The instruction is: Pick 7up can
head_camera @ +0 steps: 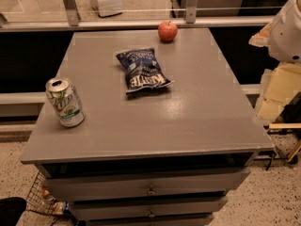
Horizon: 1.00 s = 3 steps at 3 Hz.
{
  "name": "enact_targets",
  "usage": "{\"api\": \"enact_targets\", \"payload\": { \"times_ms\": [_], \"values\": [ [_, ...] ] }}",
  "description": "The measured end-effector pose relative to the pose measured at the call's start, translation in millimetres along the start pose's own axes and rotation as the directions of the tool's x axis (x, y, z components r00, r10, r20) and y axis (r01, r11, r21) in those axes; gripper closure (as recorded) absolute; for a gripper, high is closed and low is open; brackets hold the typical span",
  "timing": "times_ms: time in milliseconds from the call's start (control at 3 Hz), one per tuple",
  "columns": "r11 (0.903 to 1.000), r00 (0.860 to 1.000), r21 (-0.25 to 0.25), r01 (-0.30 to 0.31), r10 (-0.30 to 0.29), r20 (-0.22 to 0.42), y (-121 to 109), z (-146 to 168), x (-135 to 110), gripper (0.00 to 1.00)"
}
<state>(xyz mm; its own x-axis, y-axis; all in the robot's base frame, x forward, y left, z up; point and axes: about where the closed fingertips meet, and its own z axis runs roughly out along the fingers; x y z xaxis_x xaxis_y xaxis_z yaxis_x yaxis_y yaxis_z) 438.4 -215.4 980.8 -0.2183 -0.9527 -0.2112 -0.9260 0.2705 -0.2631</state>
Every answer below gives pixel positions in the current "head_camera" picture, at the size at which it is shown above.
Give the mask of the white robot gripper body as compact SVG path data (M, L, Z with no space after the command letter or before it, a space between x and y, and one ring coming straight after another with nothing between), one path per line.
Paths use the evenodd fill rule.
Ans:
M301 0L288 0L269 31L269 55L278 61L301 63Z

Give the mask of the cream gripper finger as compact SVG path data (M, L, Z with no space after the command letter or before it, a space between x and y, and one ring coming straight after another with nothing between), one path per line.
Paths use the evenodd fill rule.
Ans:
M280 62L273 70L265 69L261 76L260 96L255 105L257 119L264 125L275 122L300 91L300 64Z
M268 47L269 43L269 33L270 33L271 23L266 24L258 33L253 35L248 43L256 47Z

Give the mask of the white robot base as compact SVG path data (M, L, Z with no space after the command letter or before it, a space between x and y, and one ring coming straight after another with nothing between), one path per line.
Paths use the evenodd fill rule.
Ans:
M114 16L122 12L121 0L90 0L90 5L98 11L100 17Z

